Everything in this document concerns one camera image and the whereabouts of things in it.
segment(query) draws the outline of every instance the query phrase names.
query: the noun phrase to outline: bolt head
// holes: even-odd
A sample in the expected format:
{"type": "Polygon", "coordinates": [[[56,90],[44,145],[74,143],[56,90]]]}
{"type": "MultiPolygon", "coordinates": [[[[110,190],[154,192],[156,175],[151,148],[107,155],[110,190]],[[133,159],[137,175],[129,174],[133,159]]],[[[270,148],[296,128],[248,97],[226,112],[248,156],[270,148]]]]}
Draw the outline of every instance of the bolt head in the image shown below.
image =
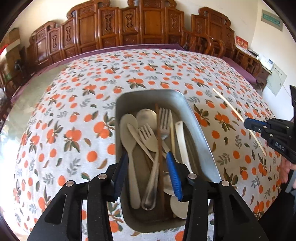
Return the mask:
{"type": "Polygon", "coordinates": [[[107,174],[106,173],[101,173],[99,175],[99,179],[103,180],[103,179],[106,179],[107,178],[107,174]]]}
{"type": "Polygon", "coordinates": [[[195,178],[197,178],[197,175],[196,175],[195,173],[189,173],[189,174],[188,174],[188,177],[189,177],[190,179],[195,179],[195,178]]]}
{"type": "Polygon", "coordinates": [[[221,182],[221,184],[222,184],[224,187],[228,187],[228,186],[229,186],[229,182],[226,181],[226,180],[223,180],[223,181],[221,182]]]}
{"type": "Polygon", "coordinates": [[[74,182],[72,180],[66,182],[67,187],[72,187],[73,185],[74,185],[74,182]]]}

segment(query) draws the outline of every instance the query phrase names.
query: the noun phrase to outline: wooden stick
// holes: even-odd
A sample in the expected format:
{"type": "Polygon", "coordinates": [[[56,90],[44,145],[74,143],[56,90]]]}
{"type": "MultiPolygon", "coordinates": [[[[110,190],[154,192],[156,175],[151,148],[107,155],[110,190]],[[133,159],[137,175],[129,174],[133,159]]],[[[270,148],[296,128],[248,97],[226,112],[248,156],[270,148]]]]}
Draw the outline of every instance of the wooden stick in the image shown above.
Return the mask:
{"type": "MultiPolygon", "coordinates": [[[[237,110],[229,103],[229,101],[223,96],[221,95],[217,90],[215,90],[214,88],[212,89],[222,100],[225,101],[225,103],[227,105],[230,106],[230,108],[235,112],[235,114],[239,117],[239,119],[244,123],[244,119],[243,117],[237,112],[237,110]]],[[[252,130],[249,130],[249,132],[251,133],[251,135],[254,137],[255,141],[258,143],[258,146],[260,147],[260,149],[262,150],[264,156],[267,156],[266,151],[263,149],[263,146],[261,145],[260,141],[257,139],[257,137],[255,136],[254,132],[252,130]]]]}
{"type": "Polygon", "coordinates": [[[165,210],[165,195],[163,191],[163,156],[161,155],[162,152],[162,139],[160,134],[160,116],[159,116],[159,107],[158,104],[155,104],[156,116],[157,116],[157,139],[158,139],[158,151],[159,151],[159,174],[158,174],[158,193],[160,195],[160,202],[161,207],[160,210],[162,211],[162,216],[164,216],[165,210]]]}
{"type": "Polygon", "coordinates": [[[170,113],[170,143],[171,149],[174,156],[176,156],[176,145],[175,145],[175,125],[173,121],[172,112],[170,113]]]}

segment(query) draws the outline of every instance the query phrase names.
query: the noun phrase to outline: orange fruit pattern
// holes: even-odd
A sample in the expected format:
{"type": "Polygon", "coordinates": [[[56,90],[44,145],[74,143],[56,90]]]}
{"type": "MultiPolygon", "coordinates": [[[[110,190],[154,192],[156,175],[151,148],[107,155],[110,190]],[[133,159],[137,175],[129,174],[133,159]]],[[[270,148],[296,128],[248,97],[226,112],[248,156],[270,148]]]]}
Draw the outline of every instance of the orange fruit pattern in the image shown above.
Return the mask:
{"type": "MultiPolygon", "coordinates": [[[[16,173],[13,189],[15,210],[21,217],[18,224],[30,232],[68,180],[86,182],[115,163],[116,100],[126,92],[149,89],[172,89],[185,96],[221,178],[234,186],[259,218],[280,191],[280,155],[257,134],[267,151],[265,157],[243,123],[212,88],[243,118],[262,121],[274,117],[239,73],[212,56],[169,49],[137,49],[101,53],[69,63],[47,87],[21,136],[16,171],[22,170],[22,175],[16,173]],[[36,212],[29,210],[32,204],[36,212]]],[[[108,203],[114,235],[126,235],[126,239],[152,235],[152,240],[182,240],[184,227],[166,233],[134,233],[124,223],[119,207],[118,203],[108,203]]],[[[84,233],[86,210],[84,203],[81,213],[84,233]]],[[[82,240],[87,240],[87,236],[83,234],[82,240]]]]}

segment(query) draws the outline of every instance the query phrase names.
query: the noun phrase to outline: metal tray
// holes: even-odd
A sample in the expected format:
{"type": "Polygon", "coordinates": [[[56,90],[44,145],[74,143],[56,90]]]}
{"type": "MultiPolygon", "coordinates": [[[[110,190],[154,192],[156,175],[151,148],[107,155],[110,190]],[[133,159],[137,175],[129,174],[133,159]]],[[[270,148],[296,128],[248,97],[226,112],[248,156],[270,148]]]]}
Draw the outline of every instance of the metal tray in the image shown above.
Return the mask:
{"type": "MultiPolygon", "coordinates": [[[[174,123],[179,120],[184,122],[185,141],[193,172],[200,175],[204,180],[219,183],[221,177],[201,127],[184,95],[175,90],[134,91],[124,93],[117,99],[115,111],[116,161],[119,161],[123,150],[119,136],[119,122],[121,117],[127,113],[135,115],[139,110],[144,108],[155,110],[155,103],[158,103],[161,108],[172,110],[174,123]]],[[[175,143],[176,158],[181,161],[176,137],[175,143]]],[[[138,145],[134,149],[133,159],[139,192],[142,198],[150,171],[145,160],[144,152],[138,145]]],[[[159,196],[157,197],[155,208],[151,211],[146,211],[142,208],[131,208],[127,177],[121,192],[120,203],[123,219],[126,224],[133,230],[141,233],[152,233],[172,229],[183,226],[186,222],[183,219],[173,217],[173,213],[170,209],[170,196],[166,193],[165,217],[160,216],[161,206],[158,205],[160,203],[159,196]]]]}

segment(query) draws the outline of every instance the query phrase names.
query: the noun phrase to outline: cardboard box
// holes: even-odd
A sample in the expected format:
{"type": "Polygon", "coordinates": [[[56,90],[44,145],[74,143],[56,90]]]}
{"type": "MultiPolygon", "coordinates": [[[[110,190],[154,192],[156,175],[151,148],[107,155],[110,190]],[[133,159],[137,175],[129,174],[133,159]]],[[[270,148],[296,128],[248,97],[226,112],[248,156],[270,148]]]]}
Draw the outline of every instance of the cardboard box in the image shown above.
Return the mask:
{"type": "Polygon", "coordinates": [[[6,82],[17,75],[17,71],[15,70],[15,61],[21,59],[18,48],[19,44],[20,40],[18,39],[7,46],[0,55],[0,68],[6,82]]]}
{"type": "Polygon", "coordinates": [[[12,29],[9,33],[5,35],[1,41],[0,48],[6,44],[12,44],[14,41],[20,38],[20,31],[18,28],[12,29]]]}

